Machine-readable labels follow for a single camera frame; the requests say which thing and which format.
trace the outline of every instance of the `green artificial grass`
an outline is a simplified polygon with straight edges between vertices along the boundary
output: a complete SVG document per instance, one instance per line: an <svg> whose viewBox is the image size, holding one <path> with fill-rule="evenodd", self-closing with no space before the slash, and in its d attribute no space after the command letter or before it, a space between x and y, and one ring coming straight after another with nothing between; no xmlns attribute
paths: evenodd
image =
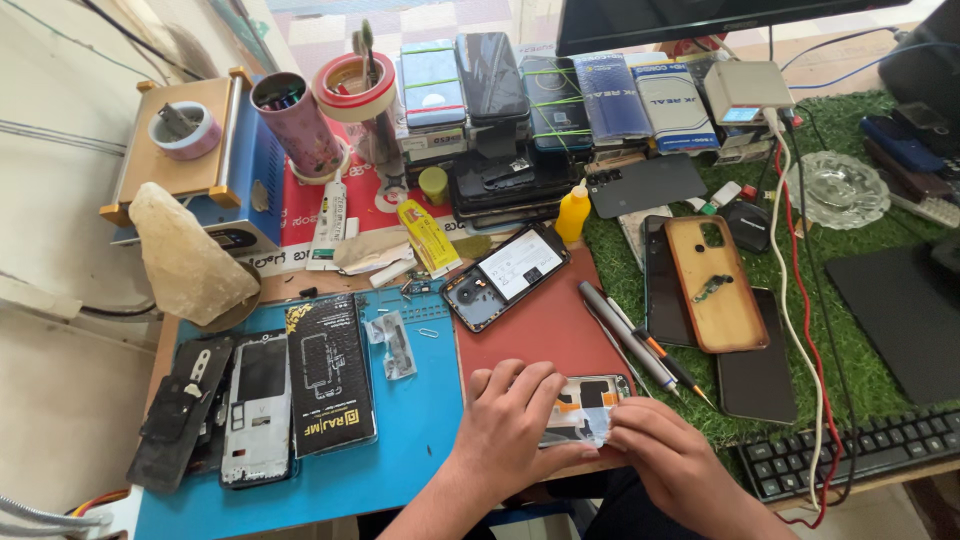
<svg viewBox="0 0 960 540"><path fill-rule="evenodd" d="M801 105L810 109L814 114L817 127L830 150L853 156L869 164L871 162L861 145L863 134L860 132L857 122L868 114L888 114L895 102L889 93L875 90L829 98L807 99L803 100ZM813 133L809 118L800 110L798 110L798 114L805 120L796 133L801 154L805 155L822 150ZM763 161L759 161L711 167L708 165L706 158L695 159L694 161L697 163L697 168L707 185L708 193L713 193L731 180L738 184L756 186L764 165ZM762 189L772 189L776 185L775 176L776 173L774 173L771 165L770 170L765 175ZM772 201L763 201L759 204L767 209L772 207ZM786 224L783 222L782 206L781 201L781 215L777 233L778 245L787 262L787 304L794 328L801 340L804 341L804 304L790 267L790 243ZM692 215L693 213L679 204L671 205L670 208L675 216ZM902 224L895 221L889 214L893 214L893 217L899 219ZM791 221L796 223L799 217L799 211L794 209ZM884 416L904 412L911 409L912 404L907 402L903 394L900 393L886 365L877 356L866 336L856 325L853 316L840 299L836 289L829 282L827 275L823 272L823 262L832 258L869 253L919 241L904 225L925 239L933 239L944 233L941 228L933 223L897 208L891 208L888 215L861 229L835 231L814 225L809 232L811 243L820 260L818 264L820 282L827 302L837 350L847 374L848 386L852 393L853 406L858 422L866 420L868 416ZM615 219L600 219L595 212L592 212L584 227L584 239L593 253L597 272L607 294L623 307L632 320L644 320L643 275L636 266L636 260L617 221ZM833 355L830 353L827 330L814 287L810 261L806 256L801 240L799 240L798 248L800 250L801 274L804 277L807 293L810 295L810 333L824 361L825 378L834 418L838 424L846 425L848 423L847 406L841 391L836 364ZM777 294L779 303L780 269L773 252L758 256L740 251L740 255L743 259L744 268L750 277L751 285L770 288ZM891 312L890 316L896 317L898 315ZM786 336L786 340L790 371L793 374L794 393L799 410L797 423L792 427L725 416L710 409L692 392L685 389L681 389L682 397L679 400L659 392L659 390L653 388L652 390L659 392L658 397L660 399L675 408L687 422L702 431L710 443L717 448L747 440L754 435L772 436L777 433L796 432L802 428L810 427L816 414L813 380L789 335ZM710 399L717 403L719 396L717 395L713 356L704 354L697 349L683 347L668 347L668 349L697 379Z"/></svg>

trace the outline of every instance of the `human hand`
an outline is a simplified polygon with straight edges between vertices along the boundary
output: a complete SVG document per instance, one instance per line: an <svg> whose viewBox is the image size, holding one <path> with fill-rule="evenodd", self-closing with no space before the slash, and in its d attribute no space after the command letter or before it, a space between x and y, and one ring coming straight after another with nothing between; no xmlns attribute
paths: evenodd
<svg viewBox="0 0 960 540"><path fill-rule="evenodd" d="M585 444L537 448L565 384L551 362L527 366L513 358L492 371L474 371L457 440L440 473L493 505L582 458L597 457L597 449Z"/></svg>
<svg viewBox="0 0 960 540"><path fill-rule="evenodd" d="M607 442L626 453L650 500L686 528L710 538L795 538L744 491L707 439L650 398L628 398L611 411Z"/></svg>

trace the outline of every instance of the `black keyboard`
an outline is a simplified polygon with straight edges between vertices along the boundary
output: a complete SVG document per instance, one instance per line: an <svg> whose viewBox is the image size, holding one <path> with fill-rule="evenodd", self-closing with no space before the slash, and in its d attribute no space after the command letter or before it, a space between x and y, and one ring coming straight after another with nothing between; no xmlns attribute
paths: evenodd
<svg viewBox="0 0 960 540"><path fill-rule="evenodd" d="M828 430L823 432L815 488L823 486L837 452L841 453L840 463L830 486L840 486L847 480L854 447L854 480L960 454L960 410L908 412L873 419L856 431L838 432L842 448L830 439ZM807 492L815 436L809 430L736 447L758 499L769 503Z"/></svg>

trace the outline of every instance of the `blue silicone repair mat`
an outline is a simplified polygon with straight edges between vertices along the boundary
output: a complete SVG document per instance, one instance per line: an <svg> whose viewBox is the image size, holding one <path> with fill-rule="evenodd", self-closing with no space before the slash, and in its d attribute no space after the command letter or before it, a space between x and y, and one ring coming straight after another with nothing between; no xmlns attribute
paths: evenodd
<svg viewBox="0 0 960 540"><path fill-rule="evenodd" d="M399 310L410 340L417 373L386 380L385 345L367 346L377 439L374 443L299 460L292 479L230 491L219 472L185 477L173 495L145 492L136 540L223 538L287 528L409 503L444 462L463 415L460 372L453 326L439 291L400 295L400 287L356 293L366 299L360 320ZM284 311L297 301L259 307L234 330L238 334L284 328ZM437 337L425 334L436 333ZM200 337L181 322L178 345Z"/></svg>

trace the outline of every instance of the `yellow glue bottle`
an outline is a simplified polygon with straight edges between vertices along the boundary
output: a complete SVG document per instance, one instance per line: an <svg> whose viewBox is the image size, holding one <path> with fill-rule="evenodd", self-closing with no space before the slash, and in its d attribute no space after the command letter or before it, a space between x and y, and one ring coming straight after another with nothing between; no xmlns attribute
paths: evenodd
<svg viewBox="0 0 960 540"><path fill-rule="evenodd" d="M587 179L575 185L560 201L560 217L553 226L564 242L575 242L580 238L584 222L590 214L590 199L587 196Z"/></svg>

